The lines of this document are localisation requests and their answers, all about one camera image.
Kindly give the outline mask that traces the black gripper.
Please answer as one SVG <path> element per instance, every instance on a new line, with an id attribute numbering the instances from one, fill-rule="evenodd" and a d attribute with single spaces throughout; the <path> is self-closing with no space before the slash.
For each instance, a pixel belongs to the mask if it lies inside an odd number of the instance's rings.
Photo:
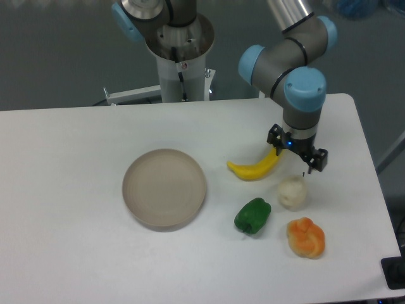
<path id="1" fill-rule="evenodd" d="M 316 127 L 300 130 L 274 124 L 268 131 L 267 143 L 275 148 L 277 156 L 284 148 L 299 155 L 308 165 L 309 174 L 314 170 L 322 172 L 328 163 L 328 151 L 314 148 L 316 133 Z"/>

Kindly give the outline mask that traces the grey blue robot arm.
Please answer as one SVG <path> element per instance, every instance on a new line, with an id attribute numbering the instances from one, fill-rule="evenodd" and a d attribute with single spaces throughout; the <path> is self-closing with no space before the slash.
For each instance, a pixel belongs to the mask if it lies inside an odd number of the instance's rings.
<path id="1" fill-rule="evenodd" d="M 322 171 L 328 152 L 314 146 L 327 83 L 310 63 L 337 41 L 334 23 L 316 16 L 307 1 L 270 1 L 283 41 L 268 49 L 249 47 L 239 75 L 283 109 L 267 141 L 277 153 L 289 150 L 310 170 Z M 144 41 L 158 66 L 164 102 L 201 101 L 205 97 L 205 57 L 215 33 L 195 1 L 115 1 L 111 12 L 125 36 Z"/>

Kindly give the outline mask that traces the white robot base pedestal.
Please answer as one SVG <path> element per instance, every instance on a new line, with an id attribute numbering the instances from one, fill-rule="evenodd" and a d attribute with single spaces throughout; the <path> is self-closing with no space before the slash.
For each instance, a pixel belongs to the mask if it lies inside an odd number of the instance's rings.
<path id="1" fill-rule="evenodd" d="M 204 101 L 206 56 L 214 40 L 211 22 L 200 13 L 184 27 L 164 25 L 146 39 L 156 58 L 162 102 Z"/>

